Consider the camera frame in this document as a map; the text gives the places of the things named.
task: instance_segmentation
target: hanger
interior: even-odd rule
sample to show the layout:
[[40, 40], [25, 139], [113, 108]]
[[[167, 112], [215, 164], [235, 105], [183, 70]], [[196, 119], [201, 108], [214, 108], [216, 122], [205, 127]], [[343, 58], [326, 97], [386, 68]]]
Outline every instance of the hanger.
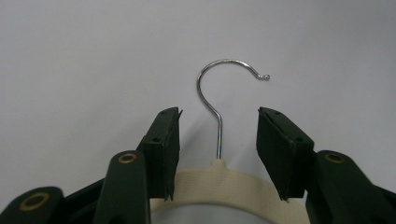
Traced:
[[208, 64], [199, 74], [197, 90], [204, 104], [218, 117], [217, 157], [209, 167], [190, 168], [178, 171], [175, 177], [174, 200], [151, 199], [151, 212], [186, 204], [216, 204], [231, 206], [266, 219], [272, 223], [309, 223], [308, 215], [302, 205], [294, 200], [279, 200], [276, 188], [269, 182], [253, 175], [229, 170], [221, 159], [222, 119], [219, 112], [206, 100], [201, 91], [201, 80], [213, 66], [222, 63], [241, 65], [257, 79], [269, 80], [269, 75], [259, 75], [247, 63], [233, 59], [218, 60]]

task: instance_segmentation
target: metal grommet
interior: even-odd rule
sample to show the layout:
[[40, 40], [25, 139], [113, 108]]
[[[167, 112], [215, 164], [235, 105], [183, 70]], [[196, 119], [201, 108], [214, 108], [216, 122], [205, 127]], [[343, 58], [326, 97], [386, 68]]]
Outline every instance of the metal grommet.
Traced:
[[44, 203], [46, 203], [49, 198], [50, 195], [48, 193], [38, 192], [23, 200], [23, 202], [21, 202], [20, 204], [20, 210], [23, 212], [35, 210], [41, 207], [41, 205], [43, 205]]
[[119, 162], [120, 163], [130, 163], [133, 162], [134, 160], [136, 160], [137, 156], [133, 153], [127, 153], [127, 154], [123, 154], [122, 156], [119, 157]]
[[335, 154], [335, 153], [327, 153], [326, 156], [324, 156], [324, 158], [326, 158], [326, 160], [334, 162], [334, 163], [346, 163], [346, 160], [344, 159], [344, 157]]

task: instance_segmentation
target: gray background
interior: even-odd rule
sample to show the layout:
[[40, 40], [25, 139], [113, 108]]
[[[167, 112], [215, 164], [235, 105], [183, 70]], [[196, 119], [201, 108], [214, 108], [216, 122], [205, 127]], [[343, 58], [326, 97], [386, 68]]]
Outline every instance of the gray background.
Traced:
[[[286, 114], [315, 142], [396, 191], [394, 1], [1, 1], [0, 210], [41, 186], [65, 195], [135, 149], [161, 110], [179, 106], [179, 168], [216, 155], [223, 115], [229, 168], [269, 180], [255, 151], [257, 109]], [[262, 223], [230, 208], [186, 206], [153, 223]]]

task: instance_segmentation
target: metal hook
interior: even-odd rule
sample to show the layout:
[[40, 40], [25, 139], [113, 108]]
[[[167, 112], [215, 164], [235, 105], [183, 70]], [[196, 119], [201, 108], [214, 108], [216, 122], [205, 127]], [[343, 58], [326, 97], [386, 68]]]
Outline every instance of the metal hook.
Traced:
[[234, 60], [234, 59], [221, 59], [221, 60], [214, 61], [213, 63], [208, 64], [199, 74], [198, 79], [197, 79], [198, 94], [199, 94], [201, 100], [204, 102], [204, 104], [218, 117], [218, 121], [219, 121], [217, 159], [221, 159], [222, 119], [221, 119], [221, 115], [219, 114], [219, 112], [205, 99], [204, 95], [202, 94], [201, 79], [204, 76], [204, 74], [207, 72], [207, 70], [209, 70], [210, 68], [212, 68], [218, 64], [222, 64], [222, 63], [234, 63], [237, 65], [241, 65], [241, 66], [245, 67], [247, 70], [249, 70], [250, 73], [253, 74], [259, 80], [269, 80], [270, 79], [269, 75], [260, 75], [256, 70], [254, 70], [253, 67], [251, 67], [247, 63], [244, 63], [244, 62], [241, 62], [238, 60]]

